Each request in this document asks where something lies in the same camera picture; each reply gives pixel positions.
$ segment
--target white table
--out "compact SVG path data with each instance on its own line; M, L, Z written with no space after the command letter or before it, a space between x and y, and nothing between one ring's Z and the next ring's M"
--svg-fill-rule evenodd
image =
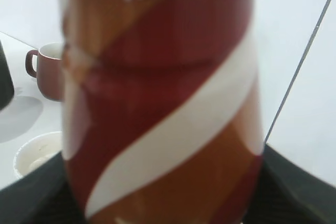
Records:
M266 134L307 45L326 0L256 0L256 38ZM332 3L269 143L294 163L336 185L336 3ZM61 129L61 104L45 99L25 71L31 48L0 33L16 88L14 102L0 113L0 134L20 134L0 142L0 188L15 181L13 158L31 138ZM3 123L12 115L13 124Z
M0 188L16 180L13 158L30 139L61 130L61 104L43 97L36 80L26 73L25 56L32 48L0 33L12 75L15 97L0 113Z

